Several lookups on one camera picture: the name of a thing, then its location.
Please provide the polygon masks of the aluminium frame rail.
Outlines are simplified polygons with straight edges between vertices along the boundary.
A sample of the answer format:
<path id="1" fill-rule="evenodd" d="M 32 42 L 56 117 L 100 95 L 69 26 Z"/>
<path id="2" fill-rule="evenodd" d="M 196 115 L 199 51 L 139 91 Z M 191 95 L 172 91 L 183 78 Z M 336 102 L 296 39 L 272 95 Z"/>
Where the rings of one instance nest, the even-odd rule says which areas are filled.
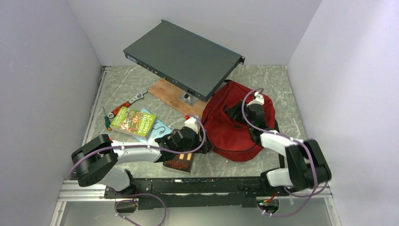
<path id="1" fill-rule="evenodd" d="M 108 81 L 108 77 L 110 75 L 110 70 L 111 70 L 110 66 L 102 66 L 101 69 L 102 73 L 98 82 L 99 86 L 90 112 L 88 125 L 83 137 L 83 142 L 82 142 L 83 144 L 89 141 L 94 133 L 95 123 L 98 118 L 98 113 L 100 111 L 100 103 L 104 96 L 104 90 L 106 83 Z M 102 185 L 94 185 L 86 188 L 81 188 L 78 186 L 78 181 L 76 180 L 71 180 L 71 179 L 64 180 L 56 202 L 56 207 L 50 225 L 51 226 L 61 225 L 63 216 L 65 214 L 65 208 L 68 202 L 102 201 L 103 193 L 104 193 L 104 186 Z"/>

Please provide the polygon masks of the wooden base board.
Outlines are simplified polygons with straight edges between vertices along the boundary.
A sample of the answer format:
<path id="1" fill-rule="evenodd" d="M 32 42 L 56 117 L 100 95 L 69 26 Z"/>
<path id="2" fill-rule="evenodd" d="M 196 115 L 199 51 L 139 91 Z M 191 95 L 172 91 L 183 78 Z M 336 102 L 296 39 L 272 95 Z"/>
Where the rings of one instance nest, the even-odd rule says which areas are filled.
<path id="1" fill-rule="evenodd" d="M 202 116 L 206 105 L 210 101 L 208 100 L 204 102 L 198 99 L 194 106 L 189 106 L 188 104 L 179 100 L 179 96 L 183 90 L 166 81 L 165 79 L 159 79 L 148 91 L 157 99 L 165 102 L 184 115 L 193 114 Z"/>

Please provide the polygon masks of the red handled adjustable wrench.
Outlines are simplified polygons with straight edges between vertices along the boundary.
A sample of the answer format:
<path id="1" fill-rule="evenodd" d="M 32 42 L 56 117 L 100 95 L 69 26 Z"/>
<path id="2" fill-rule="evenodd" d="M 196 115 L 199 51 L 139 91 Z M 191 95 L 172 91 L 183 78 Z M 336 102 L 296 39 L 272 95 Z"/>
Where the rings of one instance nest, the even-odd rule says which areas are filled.
<path id="1" fill-rule="evenodd" d="M 141 89 L 138 91 L 137 94 L 135 94 L 131 99 L 125 101 L 124 103 L 120 104 L 118 107 L 113 109 L 107 114 L 108 118 L 114 118 L 119 111 L 121 110 L 122 107 L 130 107 L 135 101 L 144 98 L 144 94 L 148 92 L 148 89 Z"/>

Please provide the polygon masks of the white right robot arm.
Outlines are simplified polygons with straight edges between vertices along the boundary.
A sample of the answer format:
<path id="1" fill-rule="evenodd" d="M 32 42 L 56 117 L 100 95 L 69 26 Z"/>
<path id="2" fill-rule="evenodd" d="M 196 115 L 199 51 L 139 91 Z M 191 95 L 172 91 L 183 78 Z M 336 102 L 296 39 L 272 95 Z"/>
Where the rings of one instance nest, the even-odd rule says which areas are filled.
<path id="1" fill-rule="evenodd" d="M 269 127 L 260 103 L 239 101 L 226 113 L 230 119 L 248 125 L 246 134 L 254 144 L 277 152 L 287 162 L 283 168 L 260 174 L 259 189 L 264 195 L 271 195 L 278 189 L 293 193 L 314 188 L 332 178 L 318 142 L 314 139 L 298 140 Z"/>

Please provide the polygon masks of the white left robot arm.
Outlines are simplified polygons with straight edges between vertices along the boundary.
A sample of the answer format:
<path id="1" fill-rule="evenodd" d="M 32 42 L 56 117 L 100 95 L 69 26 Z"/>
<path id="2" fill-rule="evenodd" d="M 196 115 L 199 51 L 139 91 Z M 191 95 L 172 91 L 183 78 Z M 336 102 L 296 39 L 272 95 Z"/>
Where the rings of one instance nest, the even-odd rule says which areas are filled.
<path id="1" fill-rule="evenodd" d="M 186 126 L 146 142 L 120 142 L 101 134 L 71 154 L 69 175 L 75 176 L 81 187 L 102 184 L 128 198 L 137 193 L 137 184 L 129 170 L 116 165 L 166 162 L 179 154 L 208 153 L 211 149 L 205 132 Z"/>

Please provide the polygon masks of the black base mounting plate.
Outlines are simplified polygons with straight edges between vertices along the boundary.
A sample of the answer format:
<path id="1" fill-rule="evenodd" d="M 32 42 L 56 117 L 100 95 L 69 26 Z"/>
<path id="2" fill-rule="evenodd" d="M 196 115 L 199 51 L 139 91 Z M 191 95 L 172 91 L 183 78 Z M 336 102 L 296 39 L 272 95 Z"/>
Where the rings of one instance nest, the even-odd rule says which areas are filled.
<path id="1" fill-rule="evenodd" d="M 259 177 L 220 178 L 136 178 L 133 194 L 139 210 L 161 208 L 158 196 L 167 207 L 241 206 L 253 208 L 257 201 L 288 194 L 282 188 L 266 187 Z"/>

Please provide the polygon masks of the green handled screwdriver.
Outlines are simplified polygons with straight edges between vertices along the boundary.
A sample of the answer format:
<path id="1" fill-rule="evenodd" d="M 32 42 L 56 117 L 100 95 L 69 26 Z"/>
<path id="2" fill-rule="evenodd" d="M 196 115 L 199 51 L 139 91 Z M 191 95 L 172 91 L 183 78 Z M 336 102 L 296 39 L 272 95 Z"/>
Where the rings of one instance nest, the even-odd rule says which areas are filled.
<path id="1" fill-rule="evenodd" d="M 103 113 L 104 113 L 105 127 L 107 128 L 108 131 L 111 131 L 112 129 L 111 129 L 111 127 L 110 127 L 111 122 L 110 122 L 110 120 L 109 120 L 109 117 L 108 117 L 108 115 L 107 115 L 107 113 L 106 113 L 105 108 L 103 107 L 102 109 L 103 109 Z"/>

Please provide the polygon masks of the green treehouse book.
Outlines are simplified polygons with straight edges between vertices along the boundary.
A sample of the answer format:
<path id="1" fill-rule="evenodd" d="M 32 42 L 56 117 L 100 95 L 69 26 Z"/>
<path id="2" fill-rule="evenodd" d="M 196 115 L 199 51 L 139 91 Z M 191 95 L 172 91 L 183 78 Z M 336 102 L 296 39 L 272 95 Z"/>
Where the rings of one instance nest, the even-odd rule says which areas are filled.
<path id="1" fill-rule="evenodd" d="M 118 114 L 110 124 L 114 131 L 147 140 L 157 116 L 151 113 L 121 107 Z"/>

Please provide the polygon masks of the metal stand bracket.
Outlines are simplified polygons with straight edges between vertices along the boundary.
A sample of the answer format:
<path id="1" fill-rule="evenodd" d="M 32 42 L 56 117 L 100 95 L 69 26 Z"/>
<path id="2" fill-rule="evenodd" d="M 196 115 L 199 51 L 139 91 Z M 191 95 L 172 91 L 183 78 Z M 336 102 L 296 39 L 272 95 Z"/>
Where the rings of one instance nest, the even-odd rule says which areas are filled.
<path id="1" fill-rule="evenodd" d="M 179 100 L 183 101 L 189 106 L 194 106 L 195 103 L 198 101 L 198 98 L 196 98 L 193 94 L 183 91 L 179 96 Z"/>

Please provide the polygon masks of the dark DiCamillo book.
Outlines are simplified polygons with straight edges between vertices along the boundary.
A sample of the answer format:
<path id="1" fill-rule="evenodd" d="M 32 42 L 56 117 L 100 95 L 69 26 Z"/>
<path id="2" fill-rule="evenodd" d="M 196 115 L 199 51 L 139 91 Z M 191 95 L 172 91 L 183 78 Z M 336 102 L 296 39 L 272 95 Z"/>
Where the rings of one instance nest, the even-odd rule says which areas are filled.
<path id="1" fill-rule="evenodd" d="M 194 153 L 179 154 L 173 159 L 163 162 L 166 169 L 177 170 L 183 173 L 190 173 L 193 165 Z"/>

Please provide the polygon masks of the light blue notebook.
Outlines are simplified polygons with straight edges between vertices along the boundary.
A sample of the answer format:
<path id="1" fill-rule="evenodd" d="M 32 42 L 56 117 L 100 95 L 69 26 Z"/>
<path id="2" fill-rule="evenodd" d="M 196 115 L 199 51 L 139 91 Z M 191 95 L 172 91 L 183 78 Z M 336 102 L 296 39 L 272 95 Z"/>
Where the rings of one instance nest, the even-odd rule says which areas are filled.
<path id="1" fill-rule="evenodd" d="M 170 133 L 172 133 L 172 130 L 157 117 L 156 120 L 154 121 L 154 126 L 151 132 L 149 133 L 148 138 L 142 138 L 137 135 L 133 135 L 133 137 L 137 141 L 142 142 L 142 141 L 148 141 L 149 139 L 156 139 L 159 137 L 163 137 L 164 135 Z"/>

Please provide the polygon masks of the red backpack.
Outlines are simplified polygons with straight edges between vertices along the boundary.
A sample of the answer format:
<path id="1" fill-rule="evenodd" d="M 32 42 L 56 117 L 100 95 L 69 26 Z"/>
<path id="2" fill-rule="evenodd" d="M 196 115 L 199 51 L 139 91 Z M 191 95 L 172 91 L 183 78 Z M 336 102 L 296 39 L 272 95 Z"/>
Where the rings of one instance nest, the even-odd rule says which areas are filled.
<path id="1" fill-rule="evenodd" d="M 263 150 L 252 141 L 241 115 L 242 100 L 251 89 L 231 80 L 225 83 L 205 106 L 201 122 L 215 153 L 232 161 L 249 161 Z"/>

